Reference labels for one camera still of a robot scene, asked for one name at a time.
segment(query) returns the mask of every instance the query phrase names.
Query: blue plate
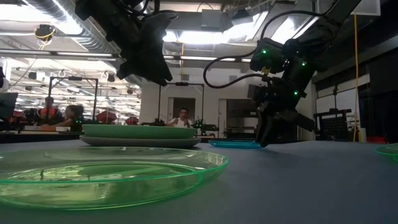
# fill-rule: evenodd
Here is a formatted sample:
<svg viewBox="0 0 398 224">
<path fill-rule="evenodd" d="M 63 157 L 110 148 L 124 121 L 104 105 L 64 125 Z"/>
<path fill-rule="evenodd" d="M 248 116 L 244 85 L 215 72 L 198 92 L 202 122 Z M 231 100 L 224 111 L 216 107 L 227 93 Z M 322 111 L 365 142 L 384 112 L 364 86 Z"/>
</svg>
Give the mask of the blue plate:
<svg viewBox="0 0 398 224">
<path fill-rule="evenodd" d="M 209 141 L 214 147 L 230 148 L 230 149 L 260 149 L 259 143 L 254 141 Z"/>
</svg>

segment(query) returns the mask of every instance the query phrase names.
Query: person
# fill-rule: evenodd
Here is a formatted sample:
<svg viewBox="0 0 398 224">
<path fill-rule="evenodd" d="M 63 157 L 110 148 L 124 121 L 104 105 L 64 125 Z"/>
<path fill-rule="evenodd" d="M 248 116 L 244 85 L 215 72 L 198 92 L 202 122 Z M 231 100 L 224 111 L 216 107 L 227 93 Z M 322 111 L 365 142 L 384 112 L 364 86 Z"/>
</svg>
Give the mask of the person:
<svg viewBox="0 0 398 224">
<path fill-rule="evenodd" d="M 82 105 L 69 105 L 65 109 L 65 121 L 53 126 L 71 127 L 77 120 L 83 120 L 84 107 Z"/>
<path fill-rule="evenodd" d="M 61 111 L 53 107 L 54 99 L 52 97 L 45 98 L 45 108 L 39 109 L 35 114 L 35 124 L 38 126 L 54 125 L 63 121 Z"/>
<path fill-rule="evenodd" d="M 191 128 L 192 121 L 188 119 L 189 110 L 186 108 L 181 108 L 179 118 L 172 119 L 166 126 L 176 127 L 176 128 Z"/>
</svg>

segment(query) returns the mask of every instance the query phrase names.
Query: white shirt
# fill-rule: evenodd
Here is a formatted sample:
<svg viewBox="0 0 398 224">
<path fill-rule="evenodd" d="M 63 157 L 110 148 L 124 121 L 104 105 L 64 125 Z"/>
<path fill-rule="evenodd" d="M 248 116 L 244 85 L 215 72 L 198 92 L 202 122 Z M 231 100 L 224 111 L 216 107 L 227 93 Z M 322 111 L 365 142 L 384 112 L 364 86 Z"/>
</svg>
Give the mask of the white shirt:
<svg viewBox="0 0 398 224">
<path fill-rule="evenodd" d="M 185 121 L 183 121 L 180 118 L 174 118 L 173 120 L 170 121 L 170 123 L 175 122 L 176 119 L 178 119 L 178 123 L 175 124 L 174 127 L 176 127 L 176 128 L 187 128 L 188 126 L 186 125 L 186 123 L 189 123 L 190 128 L 192 128 L 192 121 L 190 119 L 186 119 Z"/>
</svg>

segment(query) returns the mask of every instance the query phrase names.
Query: gray table surface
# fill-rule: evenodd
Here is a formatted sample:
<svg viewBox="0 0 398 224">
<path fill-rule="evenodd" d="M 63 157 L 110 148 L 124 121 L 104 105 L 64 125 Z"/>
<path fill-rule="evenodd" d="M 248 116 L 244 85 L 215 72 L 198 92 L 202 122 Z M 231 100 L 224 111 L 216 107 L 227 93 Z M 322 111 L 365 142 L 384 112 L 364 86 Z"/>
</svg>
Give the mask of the gray table surface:
<svg viewBox="0 0 398 224">
<path fill-rule="evenodd" d="M 85 146 L 80 141 L 0 144 L 0 151 Z M 398 164 L 376 144 L 298 142 L 227 156 L 215 181 L 182 197 L 85 212 L 0 207 L 1 223 L 398 223 Z"/>
</svg>

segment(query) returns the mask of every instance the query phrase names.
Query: gray plate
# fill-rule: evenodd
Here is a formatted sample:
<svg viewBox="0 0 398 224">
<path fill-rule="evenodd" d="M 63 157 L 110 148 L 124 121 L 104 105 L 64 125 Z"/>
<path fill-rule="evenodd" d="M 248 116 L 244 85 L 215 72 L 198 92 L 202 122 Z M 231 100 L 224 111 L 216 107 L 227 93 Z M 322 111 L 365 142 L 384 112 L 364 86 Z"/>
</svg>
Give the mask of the gray plate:
<svg viewBox="0 0 398 224">
<path fill-rule="evenodd" d="M 118 139 L 96 138 L 80 136 L 80 140 L 92 146 L 140 146 L 140 147 L 167 147 L 190 148 L 200 142 L 200 139 Z"/>
</svg>

